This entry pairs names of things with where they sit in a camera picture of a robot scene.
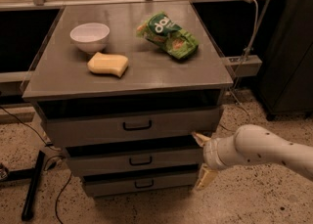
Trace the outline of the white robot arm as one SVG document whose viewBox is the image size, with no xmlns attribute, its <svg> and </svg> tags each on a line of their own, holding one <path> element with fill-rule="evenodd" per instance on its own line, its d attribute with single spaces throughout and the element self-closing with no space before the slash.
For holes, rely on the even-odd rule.
<svg viewBox="0 0 313 224">
<path fill-rule="evenodd" d="M 194 187 L 197 191 L 206 188 L 219 171 L 235 165 L 276 163 L 313 180 L 313 148 L 287 141 L 263 127 L 243 125 L 224 138 L 209 138 L 197 132 L 192 136 L 203 151 Z"/>
</svg>

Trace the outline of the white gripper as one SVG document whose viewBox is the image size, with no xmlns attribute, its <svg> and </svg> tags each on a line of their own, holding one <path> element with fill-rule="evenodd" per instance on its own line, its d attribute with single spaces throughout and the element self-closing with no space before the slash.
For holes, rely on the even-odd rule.
<svg viewBox="0 0 313 224">
<path fill-rule="evenodd" d="M 194 189 L 205 189 L 218 175 L 216 170 L 223 170 L 236 164 L 238 154 L 235 149 L 233 137 L 211 139 L 198 132 L 192 133 L 200 147 L 203 147 L 203 159 L 199 177 Z"/>
</svg>

